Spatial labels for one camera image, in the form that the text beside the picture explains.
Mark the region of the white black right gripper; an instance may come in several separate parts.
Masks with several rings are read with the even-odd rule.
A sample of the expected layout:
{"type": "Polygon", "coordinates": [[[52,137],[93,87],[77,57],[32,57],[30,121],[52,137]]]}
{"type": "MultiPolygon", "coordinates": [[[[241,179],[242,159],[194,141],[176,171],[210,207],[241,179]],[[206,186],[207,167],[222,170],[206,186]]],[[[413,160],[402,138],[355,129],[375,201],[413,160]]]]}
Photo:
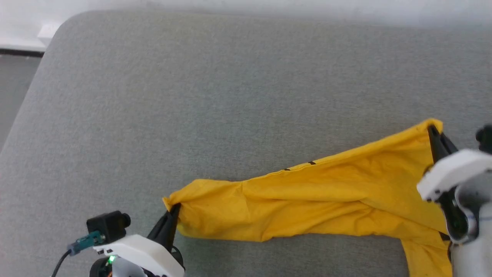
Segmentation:
{"type": "Polygon", "coordinates": [[[435,125],[428,126],[427,131],[434,165],[417,184],[417,191],[422,200],[440,206],[454,244],[471,242],[479,235],[479,217],[464,205],[460,193],[469,180],[491,170],[491,154],[472,149],[458,151],[435,125]]]}

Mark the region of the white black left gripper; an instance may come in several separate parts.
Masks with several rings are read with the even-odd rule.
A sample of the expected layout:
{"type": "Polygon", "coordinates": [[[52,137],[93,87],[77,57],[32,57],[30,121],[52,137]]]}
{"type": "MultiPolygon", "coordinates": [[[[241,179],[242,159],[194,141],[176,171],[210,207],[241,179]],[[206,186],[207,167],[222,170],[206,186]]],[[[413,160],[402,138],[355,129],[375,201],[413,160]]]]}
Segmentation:
{"type": "Polygon", "coordinates": [[[113,256],[113,277],[184,277],[185,269],[169,252],[173,249],[180,209],[178,203],[165,212],[148,238],[128,235],[93,249],[105,256],[113,256]]]}

